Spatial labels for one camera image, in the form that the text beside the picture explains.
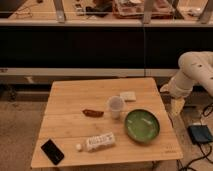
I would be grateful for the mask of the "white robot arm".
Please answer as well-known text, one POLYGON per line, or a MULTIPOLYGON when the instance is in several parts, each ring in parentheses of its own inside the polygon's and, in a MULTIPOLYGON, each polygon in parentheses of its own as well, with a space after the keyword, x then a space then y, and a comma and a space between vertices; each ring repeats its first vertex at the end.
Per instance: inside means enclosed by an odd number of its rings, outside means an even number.
POLYGON ((178 65, 178 72, 168 83, 172 97, 186 98, 196 83, 213 97, 213 52, 186 52, 180 56, 178 65))

